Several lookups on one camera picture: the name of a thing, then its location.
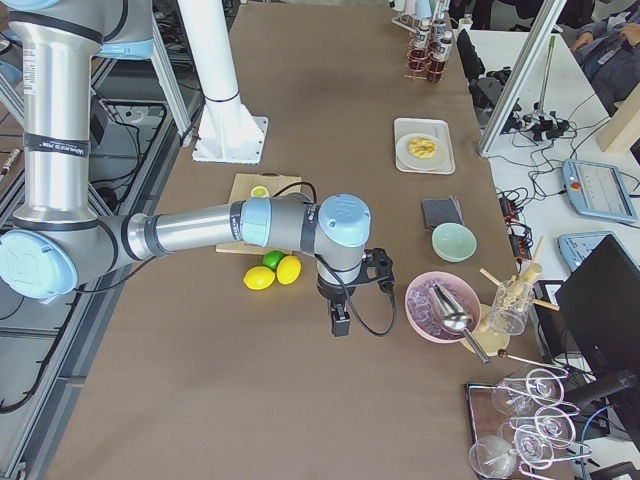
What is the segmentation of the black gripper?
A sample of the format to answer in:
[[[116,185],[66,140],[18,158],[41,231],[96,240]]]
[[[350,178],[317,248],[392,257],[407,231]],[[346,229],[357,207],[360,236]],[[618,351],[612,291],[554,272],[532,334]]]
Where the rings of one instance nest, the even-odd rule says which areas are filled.
[[[334,337],[343,337],[350,333],[351,319],[347,305],[357,287],[377,283],[379,289],[389,297],[392,312],[395,312],[393,260],[383,248],[365,249],[360,263],[356,266],[356,277],[348,282],[345,282],[340,272],[330,267],[321,255],[317,254],[316,260],[326,273],[325,277],[318,273],[317,288],[328,302],[331,333]]]

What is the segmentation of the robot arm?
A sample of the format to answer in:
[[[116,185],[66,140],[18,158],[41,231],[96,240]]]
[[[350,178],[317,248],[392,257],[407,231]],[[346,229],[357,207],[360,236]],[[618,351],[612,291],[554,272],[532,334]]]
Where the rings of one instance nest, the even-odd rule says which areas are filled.
[[[49,299],[137,261],[242,241],[316,260],[335,336],[346,335],[358,315],[351,300],[358,286],[374,280],[393,293],[391,259],[367,247],[371,214],[354,195],[315,204],[291,193],[170,215],[94,213],[88,204],[91,61],[151,57],[152,5],[11,1],[8,9],[23,45],[25,108],[25,200],[1,238],[1,277],[14,291]]]

